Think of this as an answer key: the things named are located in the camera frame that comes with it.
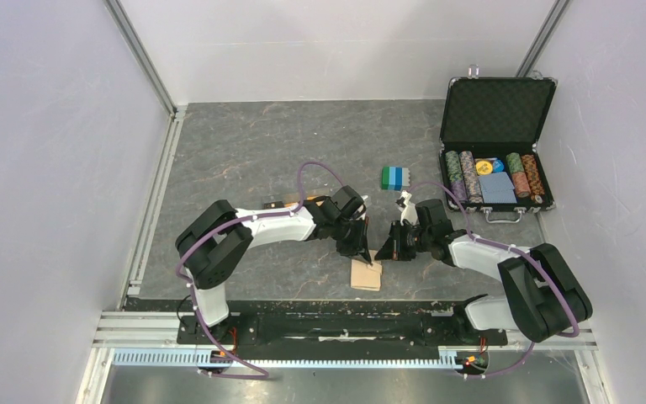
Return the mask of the cream leather card holder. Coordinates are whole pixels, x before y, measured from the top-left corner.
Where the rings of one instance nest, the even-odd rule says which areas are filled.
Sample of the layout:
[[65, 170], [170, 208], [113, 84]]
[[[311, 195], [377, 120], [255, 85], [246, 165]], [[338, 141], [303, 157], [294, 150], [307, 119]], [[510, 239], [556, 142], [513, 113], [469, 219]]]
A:
[[351, 262], [350, 286], [355, 290], [379, 292], [382, 285], [383, 265], [379, 260], [371, 264], [362, 258], [354, 258]]

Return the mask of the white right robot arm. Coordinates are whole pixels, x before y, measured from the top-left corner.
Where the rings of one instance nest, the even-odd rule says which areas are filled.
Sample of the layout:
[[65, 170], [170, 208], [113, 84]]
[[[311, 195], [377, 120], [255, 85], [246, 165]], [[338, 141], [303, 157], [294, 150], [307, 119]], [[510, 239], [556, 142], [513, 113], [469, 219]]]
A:
[[420, 253], [454, 268], [473, 270], [500, 281], [502, 296], [477, 295], [453, 308], [452, 330], [462, 343], [474, 343], [489, 330], [517, 330], [534, 343], [570, 337], [593, 314], [590, 298], [550, 243], [504, 247], [475, 233], [457, 230], [444, 203], [402, 202], [378, 261], [408, 262]]

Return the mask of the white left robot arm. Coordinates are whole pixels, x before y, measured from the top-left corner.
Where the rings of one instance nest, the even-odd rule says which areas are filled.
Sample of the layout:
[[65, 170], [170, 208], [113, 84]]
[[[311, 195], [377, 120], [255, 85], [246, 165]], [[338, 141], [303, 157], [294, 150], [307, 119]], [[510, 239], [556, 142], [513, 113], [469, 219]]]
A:
[[269, 210], [236, 209], [226, 199], [215, 201], [175, 241], [177, 276], [187, 283], [200, 334], [211, 343], [229, 336], [225, 283], [254, 247], [332, 239], [343, 257], [371, 263], [366, 213], [365, 197], [350, 186], [332, 196]]

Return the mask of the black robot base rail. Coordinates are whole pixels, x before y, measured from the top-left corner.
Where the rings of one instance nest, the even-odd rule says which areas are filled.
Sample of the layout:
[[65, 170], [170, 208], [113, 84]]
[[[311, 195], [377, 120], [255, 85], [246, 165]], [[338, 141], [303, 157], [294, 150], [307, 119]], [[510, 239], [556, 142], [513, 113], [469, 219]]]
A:
[[440, 347], [476, 351], [508, 344], [506, 333], [462, 323], [447, 300], [233, 300], [210, 327], [242, 359], [435, 359]]

